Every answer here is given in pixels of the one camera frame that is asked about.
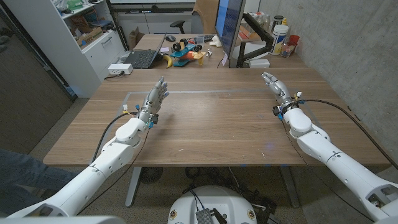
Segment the white robotic arm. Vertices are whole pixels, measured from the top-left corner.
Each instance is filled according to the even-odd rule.
[[[32,216],[69,217],[76,215],[94,195],[103,182],[133,158],[135,149],[141,147],[140,134],[157,123],[157,112],[167,93],[163,77],[155,84],[144,100],[136,118],[131,118],[107,142],[101,154],[85,170],[80,172],[54,196],[8,216],[21,218]]]
[[[274,114],[290,125],[290,135],[300,148],[324,163],[357,196],[375,222],[398,217],[398,184],[376,176],[339,150],[324,130],[312,124],[281,81],[267,72],[261,76],[280,104],[274,107]]]

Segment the power strip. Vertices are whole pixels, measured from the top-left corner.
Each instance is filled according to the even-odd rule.
[[[111,75],[119,75],[122,71],[124,71],[124,74],[128,75],[132,72],[132,65],[112,64],[111,66],[109,66],[108,70]]]

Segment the wooden table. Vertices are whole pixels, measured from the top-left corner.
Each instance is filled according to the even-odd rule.
[[[287,166],[305,163],[290,145],[281,121],[272,114],[277,102],[260,74],[267,71],[275,75],[292,95],[301,91],[302,98],[347,106],[314,69],[289,68],[288,60],[295,60],[293,57],[274,59],[283,62],[280,64],[284,68],[217,69],[215,64],[206,68],[211,63],[192,68],[198,65],[190,63],[187,68],[134,70],[118,80],[104,81],[46,155],[44,163],[87,166],[105,127],[121,114],[122,105],[128,104],[130,110],[141,105],[163,76],[169,83],[170,95],[163,101],[159,123],[150,130],[134,163],[127,207],[134,200],[141,166],[280,166],[292,206],[299,207]],[[341,111],[320,103],[305,103],[301,109],[330,135],[333,144],[358,162],[389,163]],[[115,122],[104,142],[127,118]],[[302,152],[295,141],[294,145],[309,164],[321,165]]]
[[[189,37],[195,37],[196,34],[177,34],[173,35],[175,36],[176,41],[180,41],[182,38],[189,38]],[[159,34],[146,34],[143,36],[143,38],[139,41],[137,44],[136,48],[137,50],[156,50],[157,46],[160,44],[160,41],[162,41],[163,35]],[[171,54],[171,49],[172,46],[175,42],[169,42],[167,40],[164,40],[162,47],[169,47]],[[207,49],[211,48],[211,51],[213,52],[213,55],[211,57],[205,57],[205,61],[203,65],[199,65],[198,62],[190,62],[188,65],[185,66],[185,68],[217,68],[218,63],[223,59],[224,57],[224,52],[222,47],[216,47],[216,46],[210,46],[209,42],[202,44],[203,52],[207,52]],[[300,57],[297,54],[293,54],[289,58],[282,58],[281,56],[275,56],[275,55],[266,55],[263,57],[265,59],[268,59],[269,63],[271,64],[271,68],[306,68],[307,66],[301,61]],[[219,68],[229,68],[229,62],[223,66],[220,64]],[[167,62],[165,60],[161,60],[159,62],[154,62],[152,65],[152,68],[166,68]]]

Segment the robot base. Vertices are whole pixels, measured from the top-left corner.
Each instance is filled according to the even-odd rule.
[[[226,215],[227,223],[257,223],[255,216],[249,217],[249,214],[254,214],[251,204],[235,191],[220,186],[203,186],[195,188],[193,191],[198,195],[205,208],[210,210],[215,208],[224,217]],[[199,210],[202,210],[199,200],[197,202]],[[175,212],[175,218],[169,215],[168,224],[198,223],[195,215],[197,206],[191,192],[183,194],[174,202],[170,209],[170,213],[172,212]],[[214,224],[219,223],[216,217],[212,216],[211,219]]]

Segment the computer monitor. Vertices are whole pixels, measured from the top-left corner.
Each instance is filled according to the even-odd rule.
[[[246,0],[220,0],[218,3],[216,32],[228,58],[238,38],[245,3]]]

